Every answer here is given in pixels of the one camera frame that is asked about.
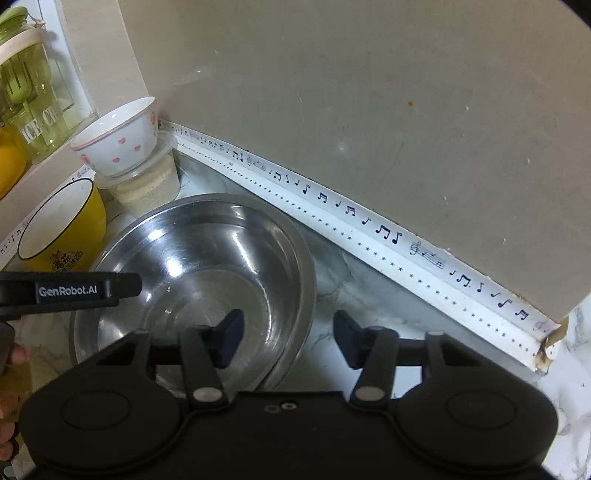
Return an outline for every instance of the marble countertop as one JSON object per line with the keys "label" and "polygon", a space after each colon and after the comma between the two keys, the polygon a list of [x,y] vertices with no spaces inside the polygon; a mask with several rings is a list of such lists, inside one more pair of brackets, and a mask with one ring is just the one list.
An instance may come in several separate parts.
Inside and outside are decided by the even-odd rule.
{"label": "marble countertop", "polygon": [[[201,193],[250,194],[210,168],[182,155],[180,197]],[[135,219],[115,202],[107,204],[107,241]],[[341,390],[349,396],[359,372],[349,369],[332,335],[332,316],[347,310],[362,326],[395,329],[401,338],[422,339],[428,331],[444,331],[544,392],[558,411],[558,435],[544,466],[563,480],[591,476],[591,297],[572,314],[565,348],[548,374],[527,370],[505,353],[461,327],[422,299],[364,264],[304,225],[299,225],[316,267],[317,303],[310,335],[278,390]],[[17,263],[9,268],[19,268]],[[17,336],[32,346],[54,369],[69,368],[69,314],[28,316]],[[394,396],[420,382],[419,367],[398,368]]]}

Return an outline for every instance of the beige wall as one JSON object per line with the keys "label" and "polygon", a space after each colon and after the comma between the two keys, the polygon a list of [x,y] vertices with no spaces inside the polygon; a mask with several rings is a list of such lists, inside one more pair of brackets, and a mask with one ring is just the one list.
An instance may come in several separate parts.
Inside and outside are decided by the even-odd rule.
{"label": "beige wall", "polygon": [[117,0],[61,0],[64,31],[99,115],[148,95]]}
{"label": "beige wall", "polygon": [[591,290],[591,33],[558,0],[120,0],[165,116],[554,319]]}

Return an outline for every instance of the bowl rim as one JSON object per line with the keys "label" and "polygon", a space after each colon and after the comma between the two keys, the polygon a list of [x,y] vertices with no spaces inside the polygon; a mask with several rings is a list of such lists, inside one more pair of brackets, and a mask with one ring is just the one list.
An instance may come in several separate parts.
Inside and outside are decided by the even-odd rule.
{"label": "bowl rim", "polygon": [[[146,100],[149,100],[149,102],[140,110],[136,111],[135,113],[132,113],[131,116],[128,116],[127,118],[125,118],[125,120],[123,120],[120,123],[117,123],[114,127],[109,128],[106,131],[103,131],[97,135],[95,135],[94,137],[92,137],[89,140],[86,141],[82,141],[80,143],[76,143],[76,139],[81,138],[84,134],[87,134],[87,132],[94,126],[96,125],[97,122],[101,121],[103,118],[107,118],[113,114],[117,113],[117,110],[123,109],[124,107],[129,107],[130,105],[134,104],[134,103],[140,103],[140,102],[145,102]],[[92,122],[88,127],[86,127],[82,132],[80,132],[79,134],[77,134],[74,138],[72,138],[72,141],[70,141],[70,148],[77,152],[80,149],[84,148],[84,147],[88,147],[89,145],[92,145],[93,143],[98,142],[99,140],[102,140],[103,138],[108,137],[111,133],[113,133],[114,131],[123,128],[125,125],[130,124],[133,120],[135,120],[136,118],[138,118],[139,116],[143,115],[144,112],[146,110],[148,110],[152,104],[154,103],[154,101],[156,100],[156,97],[152,97],[152,96],[147,96],[147,97],[142,97],[142,98],[138,98],[136,100],[133,100],[132,102],[127,102],[124,103],[123,105],[120,105],[119,107],[111,110],[109,113],[104,114],[103,116],[101,116],[100,118],[96,119],[94,122]]]}
{"label": "bowl rim", "polygon": [[[37,253],[35,253],[34,255],[31,255],[30,257],[23,258],[21,256],[21,242],[22,242],[22,239],[25,238],[25,234],[27,233],[27,229],[33,223],[33,220],[35,219],[35,217],[37,216],[37,214],[40,211],[42,211],[43,210],[43,207],[48,202],[50,202],[52,199],[54,199],[55,196],[58,193],[60,193],[62,190],[65,190],[68,187],[71,187],[72,185],[74,185],[75,183],[77,183],[79,181],[89,181],[90,182],[90,190],[88,191],[88,195],[86,196],[86,198],[84,200],[84,203],[82,203],[81,207],[78,209],[78,211],[76,212],[76,214],[74,215],[74,217],[72,218],[72,220],[70,220],[70,222],[60,231],[60,233],[58,233],[56,235],[56,237],[51,242],[49,242],[43,249],[39,250]],[[76,221],[76,219],[80,216],[80,213],[82,212],[82,210],[84,210],[84,208],[88,204],[88,202],[90,200],[90,197],[92,196],[92,192],[94,191],[94,189],[95,189],[95,183],[91,179],[84,178],[84,179],[74,180],[74,181],[71,181],[70,183],[64,185],[57,192],[53,193],[45,202],[43,202],[43,204],[33,214],[33,216],[31,217],[31,220],[29,220],[29,222],[27,223],[27,226],[25,227],[25,229],[22,231],[22,235],[21,235],[20,239],[18,239],[18,245],[17,245],[17,255],[18,255],[18,258],[21,259],[22,261],[31,260],[31,259],[33,259],[33,258],[38,257],[39,255],[41,255],[45,250],[47,250],[55,242],[57,242],[57,240],[64,234],[64,232],[69,229],[70,225],[73,224]]]}
{"label": "bowl rim", "polygon": [[[304,237],[286,213],[282,212],[275,206],[259,197],[251,197],[243,194],[208,193],[175,200],[174,202],[167,203],[162,207],[152,210],[122,230],[121,233],[117,235],[117,237],[103,249],[103,251],[95,259],[92,266],[89,268],[89,271],[96,270],[100,265],[100,262],[102,262],[102,260],[116,247],[116,245],[134,229],[143,225],[145,222],[148,222],[153,217],[162,214],[166,210],[174,209],[187,203],[197,202],[236,203],[237,205],[258,209],[280,226],[293,246],[300,275],[300,285],[302,285],[299,298],[300,302],[294,315],[294,327],[292,328],[285,343],[285,348],[279,354],[275,363],[268,366],[248,387],[249,390],[254,388],[272,390],[281,382],[285,375],[287,375],[292,365],[298,358],[301,350],[304,348],[306,339],[308,338],[312,323],[314,321],[314,311],[316,308],[317,290],[314,260],[312,259],[310,249],[308,248],[308,244],[304,240]],[[76,355],[76,345],[74,340],[76,334],[75,324],[79,315],[83,313],[84,311],[78,310],[72,312],[70,316],[69,347],[70,359],[72,360],[73,365],[77,365],[82,361],[79,360]]]}

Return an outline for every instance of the black handle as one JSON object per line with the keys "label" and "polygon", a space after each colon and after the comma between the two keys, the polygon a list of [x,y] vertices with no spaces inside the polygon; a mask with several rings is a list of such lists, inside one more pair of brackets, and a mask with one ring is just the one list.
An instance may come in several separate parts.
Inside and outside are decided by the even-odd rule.
{"label": "black handle", "polygon": [[115,307],[142,291],[136,273],[0,272],[0,321],[30,313]]}

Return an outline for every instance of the yellow ceramic bowl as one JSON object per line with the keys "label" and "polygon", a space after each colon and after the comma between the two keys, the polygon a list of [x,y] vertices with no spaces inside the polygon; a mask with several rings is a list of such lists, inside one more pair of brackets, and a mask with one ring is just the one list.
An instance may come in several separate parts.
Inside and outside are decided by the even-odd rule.
{"label": "yellow ceramic bowl", "polygon": [[103,247],[105,206],[90,179],[69,183],[37,210],[18,256],[37,272],[88,270]]}

